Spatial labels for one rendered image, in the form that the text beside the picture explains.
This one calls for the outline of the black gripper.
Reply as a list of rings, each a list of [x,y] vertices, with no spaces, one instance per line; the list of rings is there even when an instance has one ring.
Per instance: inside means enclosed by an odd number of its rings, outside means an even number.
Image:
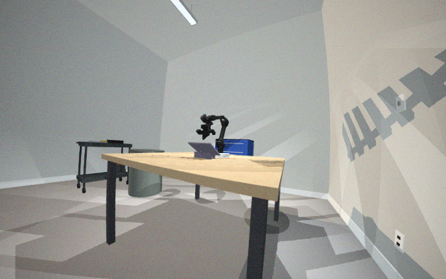
[[[208,130],[207,128],[205,128],[205,129],[203,129],[203,130],[197,129],[196,132],[197,132],[199,135],[202,135],[202,139],[203,139],[203,140],[206,139],[206,138],[209,136],[210,133],[212,133],[212,135],[215,135],[215,134],[216,134],[216,132],[214,131],[214,129],[211,129],[211,126],[210,126],[210,125],[209,125],[209,130]]]

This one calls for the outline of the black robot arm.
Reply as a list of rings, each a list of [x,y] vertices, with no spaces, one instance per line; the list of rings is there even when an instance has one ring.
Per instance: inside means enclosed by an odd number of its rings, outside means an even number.
[[[209,125],[210,126],[213,125],[213,122],[211,122],[211,121],[214,121],[216,119],[220,119],[222,128],[221,128],[221,131],[220,131],[219,139],[217,139],[217,141],[216,141],[216,146],[218,147],[218,152],[219,153],[224,153],[223,152],[223,149],[225,148],[225,145],[224,145],[224,134],[225,134],[225,131],[226,131],[226,127],[229,124],[228,119],[225,118],[223,115],[219,115],[219,116],[209,115],[209,116],[206,116],[205,114],[203,114],[200,117],[200,119],[205,123],[205,125],[201,125],[201,128],[202,129],[207,128],[208,130],[209,130]]]

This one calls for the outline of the pale lavender switch panel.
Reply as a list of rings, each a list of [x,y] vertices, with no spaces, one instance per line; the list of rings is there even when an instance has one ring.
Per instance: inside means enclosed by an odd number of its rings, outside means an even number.
[[[211,143],[188,142],[188,144],[197,151],[194,152],[194,158],[215,159],[215,155],[220,156]]]

